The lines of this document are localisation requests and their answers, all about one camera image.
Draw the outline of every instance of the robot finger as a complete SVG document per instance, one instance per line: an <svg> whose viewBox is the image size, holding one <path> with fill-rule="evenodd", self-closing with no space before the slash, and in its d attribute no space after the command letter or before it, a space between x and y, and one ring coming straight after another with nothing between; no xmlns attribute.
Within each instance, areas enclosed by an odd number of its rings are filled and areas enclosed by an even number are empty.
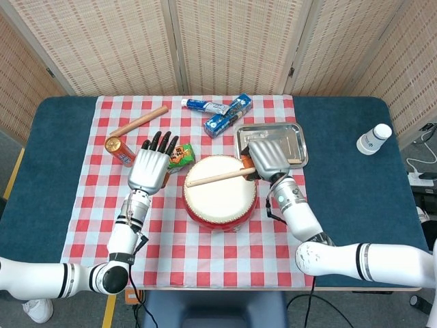
<svg viewBox="0 0 437 328"><path fill-rule="evenodd" d="M171 153L175 150L176 143L178 142L179 137L175 136L170 141L169 147L167 148L167 151L165 152L167 155L171 156Z"/></svg>
<svg viewBox="0 0 437 328"><path fill-rule="evenodd" d="M164 151L165 151L165 148L167 147L167 144L168 144L169 139L170 139L170 135L171 135L171 132L170 132L170 131L167 131L167 132L164 134L164 137L163 137L163 139L161 140L161 143L159 144L159 147L158 147L158 151L159 151L159 152L164 152Z"/></svg>
<svg viewBox="0 0 437 328"><path fill-rule="evenodd" d="M150 140L147 139L146 141L143 142L143 145L141 146L141 149L145 149L147 150L150 146Z"/></svg>
<svg viewBox="0 0 437 328"><path fill-rule="evenodd" d="M156 150L160 136L161 136L161 131L158 131L153 137L152 143L150 144L150 150Z"/></svg>

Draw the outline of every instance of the red checkered tablecloth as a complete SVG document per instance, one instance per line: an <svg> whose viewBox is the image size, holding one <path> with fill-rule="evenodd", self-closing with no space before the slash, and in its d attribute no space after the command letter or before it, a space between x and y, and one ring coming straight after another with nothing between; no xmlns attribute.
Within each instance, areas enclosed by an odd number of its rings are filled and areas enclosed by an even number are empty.
<svg viewBox="0 0 437 328"><path fill-rule="evenodd" d="M194 96L229 104L235 96ZM253 108L239 124L295 122L291 96L252 96ZM182 96L101 96L89 133L76 200L66 235L62 262L85 266L106 262L107 243L116 216L130 189L129 168L104 149L110 132L162 105L169 112L129 132L122 139L134 151L161 131L190 143L196 159L211 154L235 155L234 129L211 139L203 131L207 113L181 108ZM299 242L287 227L267 218L268 183L258 182L257 206L237 232L209 231L184 209L182 186L187 169L171 175L152 196L143 233L149 238L137 254L132 277L139 288L302 288L311 285L294 262ZM306 195L301 169L292 170Z"/></svg>

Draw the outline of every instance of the yellow floor tape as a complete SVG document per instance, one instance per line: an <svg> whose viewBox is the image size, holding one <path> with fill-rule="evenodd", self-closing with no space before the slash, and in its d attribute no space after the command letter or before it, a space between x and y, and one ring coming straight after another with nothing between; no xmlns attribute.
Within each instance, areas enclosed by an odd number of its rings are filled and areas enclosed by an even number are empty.
<svg viewBox="0 0 437 328"><path fill-rule="evenodd" d="M107 300L107 308L104 311L102 328L111 328L112 317L114 316L116 295L109 295Z"/></svg>
<svg viewBox="0 0 437 328"><path fill-rule="evenodd" d="M5 200L9 199L9 196L11 195L12 187L14 186L16 174L18 173L18 169L20 168L21 160L23 159L23 155L25 153L25 149L21 148L20 154L15 162L14 169L12 170L11 177L9 178L8 185L6 186L5 193L3 194L3 198Z"/></svg>

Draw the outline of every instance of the white shoe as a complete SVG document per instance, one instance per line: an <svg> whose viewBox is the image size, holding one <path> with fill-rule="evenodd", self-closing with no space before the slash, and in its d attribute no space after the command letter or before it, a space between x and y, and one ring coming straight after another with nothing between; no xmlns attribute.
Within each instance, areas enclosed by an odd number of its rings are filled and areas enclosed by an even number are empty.
<svg viewBox="0 0 437 328"><path fill-rule="evenodd" d="M24 303L23 310L36 323L45 323L53 315L53 303L50 299L35 299Z"/></svg>
<svg viewBox="0 0 437 328"><path fill-rule="evenodd" d="M417 215L419 216L419 220L421 223L429 221L429 215L424 210L422 210L420 207L416 206Z"/></svg>

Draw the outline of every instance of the wooden stick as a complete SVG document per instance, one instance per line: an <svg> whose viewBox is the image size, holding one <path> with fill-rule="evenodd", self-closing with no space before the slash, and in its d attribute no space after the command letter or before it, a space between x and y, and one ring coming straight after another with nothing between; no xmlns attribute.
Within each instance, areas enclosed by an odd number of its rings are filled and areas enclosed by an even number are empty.
<svg viewBox="0 0 437 328"><path fill-rule="evenodd" d="M289 159L288 163L300 164L300 163L302 163L302 161L299 159ZM199 180L188 181L185 183L185 185L187 186L187 188L191 188L191 187L195 187L195 186L204 185L206 183L235 178L236 176L246 176L247 174L252 174L253 172L255 172L255 168L250 167L248 169L241 169L240 171L234 171L234 172L219 174L217 176L210 176L208 178L203 178L203 179L199 179Z"/></svg>
<svg viewBox="0 0 437 328"><path fill-rule="evenodd" d="M288 163L289 164L301 164L302 161L300 159L289 159Z"/></svg>
<svg viewBox="0 0 437 328"><path fill-rule="evenodd" d="M127 132L132 131L134 128L137 128L140 125L143 125L144 123L149 122L150 120L153 120L154 118L157 118L158 116L161 116L168 111L169 109L167 108L167 106L161 106L158 109L155 109L154 111L151 111L150 113L145 114L140 118L137 118L135 121L131 121L127 125L122 126L121 128L118 128L117 130L109 133L109 135L111 137L119 137L120 135L125 135Z"/></svg>

